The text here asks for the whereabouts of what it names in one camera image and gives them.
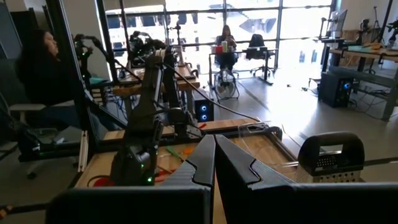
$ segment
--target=blue light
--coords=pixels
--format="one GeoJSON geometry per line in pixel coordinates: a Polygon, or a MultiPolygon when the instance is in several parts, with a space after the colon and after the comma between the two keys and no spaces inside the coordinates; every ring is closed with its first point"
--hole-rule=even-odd
{"type": "Polygon", "coordinates": [[[345,83],[343,87],[345,90],[348,90],[351,87],[351,85],[349,83],[345,83]]]}

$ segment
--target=wooden table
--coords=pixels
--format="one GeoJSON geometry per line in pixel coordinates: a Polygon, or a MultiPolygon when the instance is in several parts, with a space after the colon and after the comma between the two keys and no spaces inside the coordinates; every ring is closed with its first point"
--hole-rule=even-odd
{"type": "MultiPolygon", "coordinates": [[[[189,65],[185,64],[185,66],[182,67],[175,67],[176,71],[178,71],[179,74],[183,75],[184,77],[190,77],[191,76],[191,68],[189,65]]],[[[143,79],[145,69],[144,68],[133,68],[131,70],[135,75],[143,79]]],[[[121,82],[134,82],[137,79],[133,76],[127,76],[126,78],[120,79],[121,82]]],[[[198,78],[193,78],[193,79],[188,79],[188,81],[196,88],[200,88],[200,82],[198,78]]],[[[193,94],[192,94],[192,86],[190,86],[188,83],[186,83],[184,80],[178,80],[177,81],[177,86],[180,91],[183,91],[187,95],[187,108],[191,114],[195,114],[194,109],[193,109],[193,94]]],[[[126,113],[127,115],[130,114],[131,112],[131,100],[130,96],[132,95],[138,95],[141,90],[141,84],[135,84],[133,86],[116,86],[113,88],[113,93],[116,96],[120,96],[124,98],[124,103],[126,107],[126,113]]]]}
{"type": "MultiPolygon", "coordinates": [[[[214,129],[214,128],[225,128],[232,126],[239,126],[242,124],[252,123],[250,119],[237,119],[237,120],[224,120],[224,121],[212,121],[207,122],[206,126],[203,128],[214,129]]],[[[170,129],[166,128],[164,134],[171,132],[170,129]]],[[[111,131],[104,139],[120,139],[124,135],[124,131],[111,131]]],[[[236,138],[231,139],[235,144],[239,145],[241,148],[246,150],[245,144],[242,139],[236,138]]],[[[262,161],[265,164],[283,164],[289,162],[279,150],[270,142],[265,136],[250,136],[245,137],[244,142],[251,148],[251,152],[256,157],[256,159],[262,161]]],[[[181,153],[184,149],[188,147],[195,147],[195,144],[182,144],[172,146],[177,153],[181,153]]],[[[97,175],[109,175],[111,171],[111,163],[115,152],[107,152],[102,154],[96,154],[91,159],[90,163],[87,165],[86,170],[81,175],[79,181],[76,183],[75,187],[87,187],[88,180],[97,175]]],[[[181,157],[186,159],[187,156],[181,154],[181,157]]],[[[158,155],[158,165],[166,169],[178,169],[181,162],[170,156],[170,154],[165,150],[164,147],[159,149],[158,155]]],[[[289,168],[288,172],[284,174],[293,179],[295,174],[294,168],[289,168]]],[[[214,215],[213,223],[226,223],[223,204],[221,201],[220,191],[218,189],[217,179],[215,181],[215,196],[214,196],[214,215]]]]}
{"type": "MultiPolygon", "coordinates": [[[[330,53],[333,54],[340,54],[343,52],[340,49],[330,49],[330,53]]],[[[398,52],[393,51],[393,50],[387,50],[387,49],[380,49],[380,50],[371,50],[367,48],[361,49],[349,49],[349,50],[344,50],[344,54],[351,55],[351,56],[358,56],[362,58],[373,58],[376,60],[379,60],[380,56],[382,54],[385,54],[383,56],[384,60],[389,60],[393,62],[398,62],[398,52]]]]}
{"type": "MultiPolygon", "coordinates": [[[[338,67],[340,65],[340,58],[344,57],[344,55],[360,57],[359,65],[356,70],[357,73],[353,73],[352,71],[350,72],[348,69],[345,68],[337,68],[335,70],[333,70],[334,68],[330,68],[332,72],[339,71],[342,73],[347,73],[347,75],[351,75],[353,78],[355,78],[358,81],[374,83],[383,87],[390,88],[388,96],[366,93],[373,95],[375,97],[382,98],[383,100],[387,101],[381,119],[383,121],[389,121],[391,114],[394,111],[394,108],[397,106],[398,70],[396,71],[396,74],[393,78],[389,78],[389,77],[379,76],[375,73],[373,73],[372,75],[370,75],[369,73],[364,73],[364,66],[367,58],[372,58],[377,61],[389,60],[393,62],[398,62],[398,52],[387,49],[371,50],[370,47],[352,46],[349,47],[348,50],[330,49],[329,53],[333,54],[331,65],[334,67],[338,67]]],[[[327,64],[328,64],[328,56],[326,55],[323,61],[322,72],[326,71],[327,64]]]]}

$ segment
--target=computer monitor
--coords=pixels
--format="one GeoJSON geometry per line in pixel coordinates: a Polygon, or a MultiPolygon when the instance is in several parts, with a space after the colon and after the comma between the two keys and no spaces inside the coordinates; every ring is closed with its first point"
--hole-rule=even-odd
{"type": "Polygon", "coordinates": [[[347,9],[342,11],[334,11],[330,14],[328,32],[333,38],[340,37],[343,30],[344,21],[346,20],[347,9]]]}

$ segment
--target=woman with long dark hair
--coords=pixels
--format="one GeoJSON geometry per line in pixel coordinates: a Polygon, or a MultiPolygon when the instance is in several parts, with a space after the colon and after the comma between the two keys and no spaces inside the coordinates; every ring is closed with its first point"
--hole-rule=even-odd
{"type": "MultiPolygon", "coordinates": [[[[234,49],[236,49],[236,42],[234,39],[234,36],[231,34],[231,29],[229,28],[228,25],[225,25],[223,27],[223,32],[221,36],[218,36],[217,38],[217,46],[220,46],[222,41],[227,41],[228,47],[232,46],[234,49]]],[[[235,53],[223,53],[220,55],[217,55],[217,61],[220,64],[220,69],[228,68],[229,70],[232,70],[235,62],[236,62],[236,57],[235,53]]]]}
{"type": "MultiPolygon", "coordinates": [[[[32,30],[23,43],[17,61],[17,76],[24,84],[31,102],[47,106],[40,111],[42,116],[80,128],[80,119],[74,105],[54,106],[73,100],[68,69],[64,68],[57,55],[57,42],[51,33],[41,29],[32,30]]],[[[93,116],[93,122],[97,131],[100,130],[99,122],[108,130],[115,129],[115,125],[106,119],[99,120],[93,116]]]]}

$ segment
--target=metal cheese grater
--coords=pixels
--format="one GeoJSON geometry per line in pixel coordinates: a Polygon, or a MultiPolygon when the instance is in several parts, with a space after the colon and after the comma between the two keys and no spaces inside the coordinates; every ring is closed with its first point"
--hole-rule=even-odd
{"type": "Polygon", "coordinates": [[[347,132],[309,137],[298,153],[296,182],[359,182],[364,167],[364,148],[357,135],[347,132]],[[343,145],[341,151],[321,152],[322,146],[343,145]]]}

